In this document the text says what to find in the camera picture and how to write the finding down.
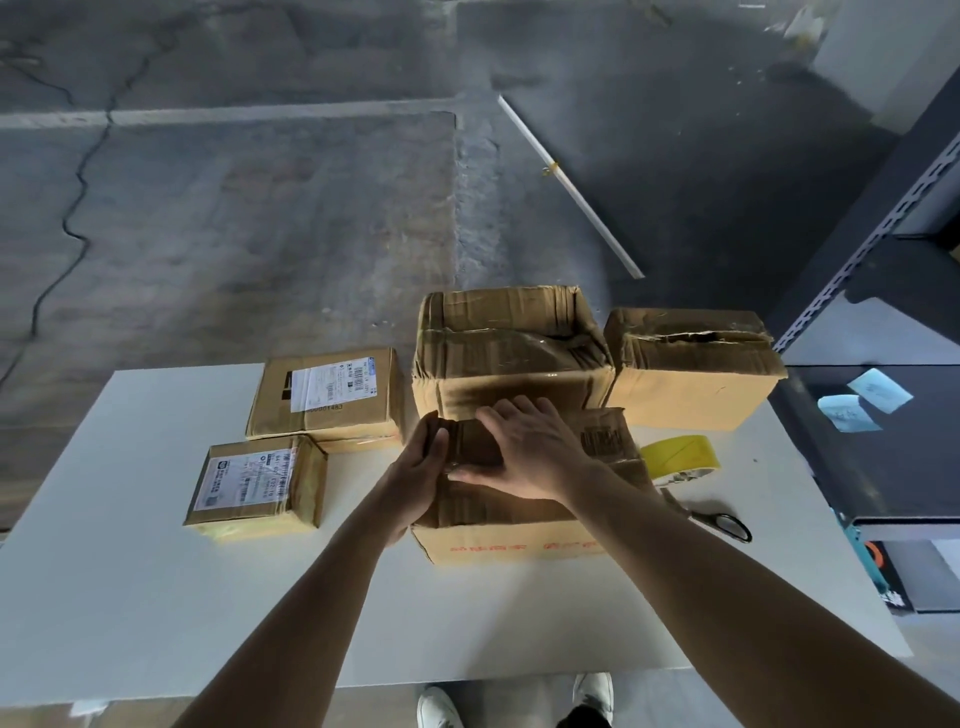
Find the white tabletop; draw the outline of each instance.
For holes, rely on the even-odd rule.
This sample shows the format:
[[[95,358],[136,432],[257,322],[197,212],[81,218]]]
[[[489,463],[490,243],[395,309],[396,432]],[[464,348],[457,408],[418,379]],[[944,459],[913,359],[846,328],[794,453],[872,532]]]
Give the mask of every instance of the white tabletop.
[[[0,705],[196,694],[396,456],[332,455],[315,533],[218,546],[183,528],[261,369],[113,376],[0,548]],[[641,445],[679,433],[634,429]],[[770,406],[708,435],[723,470],[675,493],[726,502],[754,532],[745,551],[909,655]],[[408,535],[377,566],[339,685],[688,665],[607,556],[439,568]]]

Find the small cardboard box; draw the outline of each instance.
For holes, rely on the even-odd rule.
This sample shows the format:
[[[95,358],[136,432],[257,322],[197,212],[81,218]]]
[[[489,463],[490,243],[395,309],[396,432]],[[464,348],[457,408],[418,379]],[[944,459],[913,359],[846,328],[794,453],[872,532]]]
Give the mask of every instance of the small cardboard box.
[[[183,525],[215,541],[320,525],[326,454],[304,435],[210,448]]]
[[[604,334],[616,364],[607,405],[631,425],[736,429],[787,376],[751,311],[615,308]]]
[[[613,377],[610,350],[575,286],[431,293],[420,307],[413,389],[421,416],[466,420],[519,394],[562,410],[599,407]]]
[[[564,414],[585,451],[637,487],[650,487],[646,467],[619,409]],[[447,468],[502,462],[490,433],[476,420],[444,423],[450,429]],[[442,476],[437,497],[412,528],[434,564],[531,558],[570,558],[604,549],[560,503],[528,500],[454,482]]]
[[[396,445],[403,380],[393,349],[271,359],[247,421],[250,440],[306,434],[325,452]]]

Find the yellow tape roll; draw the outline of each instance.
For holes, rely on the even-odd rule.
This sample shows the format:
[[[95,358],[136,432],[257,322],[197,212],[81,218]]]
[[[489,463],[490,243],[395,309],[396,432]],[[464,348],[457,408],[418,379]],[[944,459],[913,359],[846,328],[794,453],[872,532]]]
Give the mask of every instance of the yellow tape roll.
[[[720,461],[704,435],[659,440],[640,448],[640,455],[657,487],[686,482],[720,470]]]

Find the floor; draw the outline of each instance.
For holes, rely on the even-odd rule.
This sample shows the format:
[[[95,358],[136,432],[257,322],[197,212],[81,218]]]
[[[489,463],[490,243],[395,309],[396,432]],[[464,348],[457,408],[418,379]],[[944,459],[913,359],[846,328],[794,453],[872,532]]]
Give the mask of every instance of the floor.
[[[115,369],[369,344],[409,361],[420,298],[442,288],[577,283],[601,321],[614,304],[763,314],[896,143],[804,70],[808,49],[764,31],[801,4],[3,4],[0,372],[22,359],[0,389],[0,530]],[[541,173],[501,92],[646,279]],[[117,114],[67,216],[89,252],[28,342],[36,296],[80,249],[60,227],[102,133],[55,112],[114,105],[185,109],[167,122],[226,111]],[[568,682],[454,692],[472,725],[540,726]],[[617,690],[621,724],[735,725],[692,672],[617,676]],[[415,696],[339,692],[327,722],[410,725]],[[95,724],[166,725],[178,706],[114,705]]]

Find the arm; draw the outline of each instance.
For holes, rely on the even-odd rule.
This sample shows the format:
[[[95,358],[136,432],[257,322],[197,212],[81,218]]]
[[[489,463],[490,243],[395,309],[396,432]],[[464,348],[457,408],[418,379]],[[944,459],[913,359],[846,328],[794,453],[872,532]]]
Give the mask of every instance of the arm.
[[[747,728],[956,726],[960,704],[772,571],[587,458],[548,400],[477,418],[495,471],[450,477],[566,506],[626,571],[714,692]]]
[[[190,704],[176,728],[316,728],[323,722],[376,562],[436,494],[447,433],[440,430],[423,457],[430,417],[420,420],[397,461]]]

